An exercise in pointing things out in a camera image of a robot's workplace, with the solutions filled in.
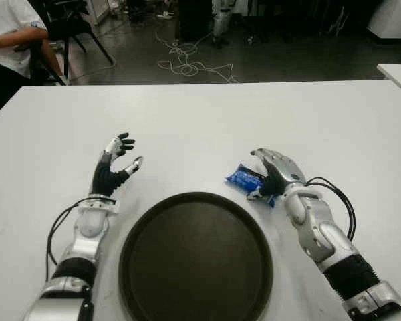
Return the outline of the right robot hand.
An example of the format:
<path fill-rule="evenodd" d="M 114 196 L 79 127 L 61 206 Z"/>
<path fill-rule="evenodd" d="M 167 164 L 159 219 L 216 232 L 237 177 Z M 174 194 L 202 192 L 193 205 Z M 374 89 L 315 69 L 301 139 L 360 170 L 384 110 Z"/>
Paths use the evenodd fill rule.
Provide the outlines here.
<path fill-rule="evenodd" d="M 267 171 L 263 185 L 251 191 L 248 200 L 263 197 L 275 197 L 284 194 L 288 185 L 305 184 L 306 178 L 296 162 L 277 151 L 266 148 L 252 150 L 250 155 L 256 156 Z"/>

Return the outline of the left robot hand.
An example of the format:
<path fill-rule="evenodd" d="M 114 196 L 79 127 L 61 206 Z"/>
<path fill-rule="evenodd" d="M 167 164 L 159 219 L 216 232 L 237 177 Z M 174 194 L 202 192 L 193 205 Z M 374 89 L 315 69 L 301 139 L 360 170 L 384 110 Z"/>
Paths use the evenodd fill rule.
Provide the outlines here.
<path fill-rule="evenodd" d="M 92 183 L 90 186 L 91 195 L 104 195 L 110 197 L 113 192 L 123 185 L 143 163 L 143 157 L 139 156 L 131 164 L 120 171 L 112 171 L 112 163 L 128 151 L 134 149 L 135 140 L 129 138 L 129 134 L 124 132 L 115 136 L 101 152 L 96 164 Z"/>

